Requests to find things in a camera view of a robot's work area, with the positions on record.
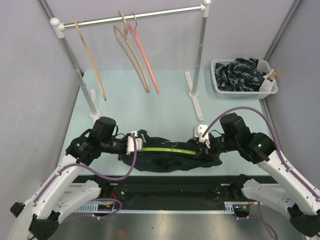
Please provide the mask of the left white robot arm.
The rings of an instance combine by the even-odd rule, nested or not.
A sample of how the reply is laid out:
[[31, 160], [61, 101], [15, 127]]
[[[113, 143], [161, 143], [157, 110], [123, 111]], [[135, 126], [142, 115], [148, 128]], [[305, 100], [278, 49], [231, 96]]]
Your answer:
[[92, 128], [71, 141], [62, 161], [38, 191], [25, 202], [12, 205], [10, 211], [16, 219], [8, 239], [26, 240], [32, 235], [37, 240], [47, 240], [74, 210], [89, 201], [105, 200], [110, 196], [111, 188], [94, 180], [89, 180], [70, 194], [64, 195], [64, 192], [83, 170], [108, 182], [122, 181], [131, 174], [135, 163], [121, 177], [105, 176], [90, 168], [102, 153], [133, 155], [133, 161], [137, 160], [143, 145], [138, 132], [132, 131], [118, 139], [117, 129], [114, 119], [100, 117]]

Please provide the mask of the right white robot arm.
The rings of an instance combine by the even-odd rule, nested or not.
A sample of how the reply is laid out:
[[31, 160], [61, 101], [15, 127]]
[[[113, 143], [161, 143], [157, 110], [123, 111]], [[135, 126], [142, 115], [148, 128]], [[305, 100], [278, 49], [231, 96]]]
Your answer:
[[242, 117], [236, 113], [222, 114], [218, 121], [224, 131], [220, 137], [210, 136], [211, 127], [201, 124], [193, 128], [194, 138], [207, 151], [218, 154], [237, 151], [284, 190], [279, 192], [241, 174], [230, 188], [231, 196], [237, 201], [247, 198], [263, 203], [288, 218], [301, 234], [310, 238], [319, 236], [320, 190], [290, 163], [274, 140], [264, 133], [251, 132]]

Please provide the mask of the green plastic hanger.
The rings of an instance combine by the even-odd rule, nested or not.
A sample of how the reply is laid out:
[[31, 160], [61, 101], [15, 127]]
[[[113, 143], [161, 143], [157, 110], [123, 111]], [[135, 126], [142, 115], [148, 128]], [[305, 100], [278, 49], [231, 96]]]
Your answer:
[[198, 149], [198, 146], [188, 142], [177, 142], [170, 140], [148, 142], [144, 143], [142, 147], [143, 152], [180, 154], [187, 156], [194, 156]]

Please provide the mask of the dark navy sport shorts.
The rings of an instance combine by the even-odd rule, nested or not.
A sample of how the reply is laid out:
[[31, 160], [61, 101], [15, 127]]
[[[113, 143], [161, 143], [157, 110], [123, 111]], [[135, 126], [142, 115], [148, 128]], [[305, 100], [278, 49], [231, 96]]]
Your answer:
[[[143, 145], [149, 142], [171, 141], [163, 137], [149, 136], [144, 129], [138, 131], [138, 136], [142, 138]], [[190, 143], [198, 147], [197, 141], [193, 138], [184, 143]], [[218, 160], [199, 160], [197, 152], [194, 156], [173, 154], [173, 153], [156, 153], [144, 152], [137, 153], [134, 168], [140, 172], [153, 173], [170, 173], [174, 171], [190, 171], [197, 168], [211, 168], [222, 165], [222, 161]]]

